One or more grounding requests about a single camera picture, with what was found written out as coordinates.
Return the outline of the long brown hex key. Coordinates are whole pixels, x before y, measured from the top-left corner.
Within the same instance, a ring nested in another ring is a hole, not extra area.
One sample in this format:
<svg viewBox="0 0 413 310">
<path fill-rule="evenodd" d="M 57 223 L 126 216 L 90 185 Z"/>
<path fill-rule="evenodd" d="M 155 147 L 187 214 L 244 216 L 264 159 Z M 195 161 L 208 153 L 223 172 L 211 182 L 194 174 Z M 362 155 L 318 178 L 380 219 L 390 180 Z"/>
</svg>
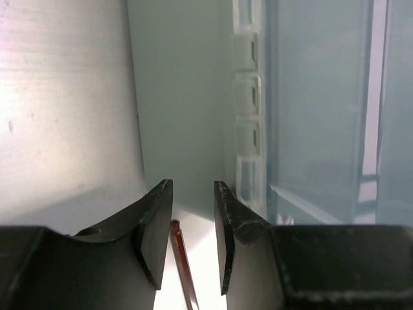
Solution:
<svg viewBox="0 0 413 310">
<path fill-rule="evenodd" d="M 170 222 L 170 240 L 187 309 L 199 309 L 196 291 L 186 254 L 185 241 L 178 220 Z"/>
</svg>

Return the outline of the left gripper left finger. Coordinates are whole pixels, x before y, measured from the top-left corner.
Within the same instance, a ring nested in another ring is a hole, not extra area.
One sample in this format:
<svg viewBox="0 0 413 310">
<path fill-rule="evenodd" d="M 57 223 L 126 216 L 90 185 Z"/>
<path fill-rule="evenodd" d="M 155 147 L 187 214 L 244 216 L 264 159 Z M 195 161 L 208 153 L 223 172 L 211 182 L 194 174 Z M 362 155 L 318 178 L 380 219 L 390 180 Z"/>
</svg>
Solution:
<svg viewBox="0 0 413 310">
<path fill-rule="evenodd" d="M 81 230 L 78 240 L 114 243 L 130 240 L 138 264 L 154 289 L 160 290 L 173 204 L 173 181 L 162 180 L 140 200 Z"/>
</svg>

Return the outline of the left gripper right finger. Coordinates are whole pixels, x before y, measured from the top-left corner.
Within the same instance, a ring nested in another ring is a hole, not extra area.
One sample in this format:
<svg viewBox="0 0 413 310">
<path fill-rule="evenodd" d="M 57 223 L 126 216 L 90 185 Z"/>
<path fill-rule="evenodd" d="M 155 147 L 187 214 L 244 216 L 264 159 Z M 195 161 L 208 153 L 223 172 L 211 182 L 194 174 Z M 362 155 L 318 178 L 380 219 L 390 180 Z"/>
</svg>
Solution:
<svg viewBox="0 0 413 310">
<path fill-rule="evenodd" d="M 274 295 L 271 225 L 241 203 L 223 181 L 214 182 L 214 216 L 221 294 Z"/>
</svg>

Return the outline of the green plastic toolbox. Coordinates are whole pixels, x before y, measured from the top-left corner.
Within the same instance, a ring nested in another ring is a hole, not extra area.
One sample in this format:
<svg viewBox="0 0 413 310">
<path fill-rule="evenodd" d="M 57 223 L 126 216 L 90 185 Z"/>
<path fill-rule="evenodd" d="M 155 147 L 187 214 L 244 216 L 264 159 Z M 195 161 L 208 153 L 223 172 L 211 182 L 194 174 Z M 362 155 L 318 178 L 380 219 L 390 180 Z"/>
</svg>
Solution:
<svg viewBox="0 0 413 310">
<path fill-rule="evenodd" d="M 145 182 L 212 217 L 412 225 L 411 1 L 129 1 Z"/>
</svg>

